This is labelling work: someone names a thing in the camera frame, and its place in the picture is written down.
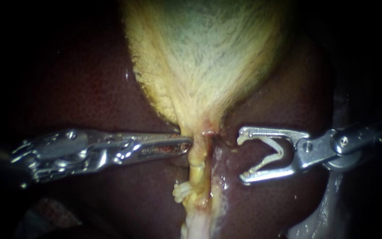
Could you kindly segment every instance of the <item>dark background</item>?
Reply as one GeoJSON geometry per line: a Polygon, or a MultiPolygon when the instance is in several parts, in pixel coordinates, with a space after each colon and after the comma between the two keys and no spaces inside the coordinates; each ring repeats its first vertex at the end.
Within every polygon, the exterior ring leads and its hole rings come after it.
{"type": "MultiPolygon", "coordinates": [[[[75,21],[92,21],[110,1],[0,1],[0,141],[18,138],[9,122],[22,79],[49,42],[65,34],[75,21]]],[[[343,0],[299,1],[303,30],[329,57],[337,89],[348,94],[350,120],[362,120],[382,110],[382,2],[343,0]]],[[[382,162],[347,174],[343,206],[350,211],[349,238],[382,238],[382,162]]],[[[9,233],[36,195],[1,190],[0,233],[9,233]]]]}

